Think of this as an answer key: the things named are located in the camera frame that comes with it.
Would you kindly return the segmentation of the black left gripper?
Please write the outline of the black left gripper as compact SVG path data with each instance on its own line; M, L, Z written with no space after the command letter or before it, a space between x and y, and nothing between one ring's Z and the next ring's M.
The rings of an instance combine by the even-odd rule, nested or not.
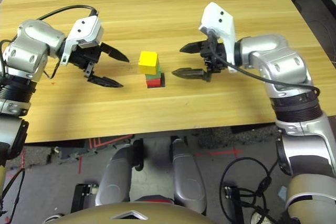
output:
M77 47L77 49L70 55L70 63L79 69L84 70L85 77L90 83L106 88L122 88L123 85L115 80L94 75L94 65L98 63L102 52L118 61L129 62L126 55L102 42L100 46L89 48Z

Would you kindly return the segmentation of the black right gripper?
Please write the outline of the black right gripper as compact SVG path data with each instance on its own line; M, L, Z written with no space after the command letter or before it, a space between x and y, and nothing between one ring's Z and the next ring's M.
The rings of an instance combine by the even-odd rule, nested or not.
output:
M224 43L218 42L216 39L214 41L205 40L188 43L180 49L180 52L188 54L200 52L207 72L203 69L179 68L172 71L172 74L176 77L210 82L212 73L220 73L221 70L227 68L221 61L221 59L226 60Z

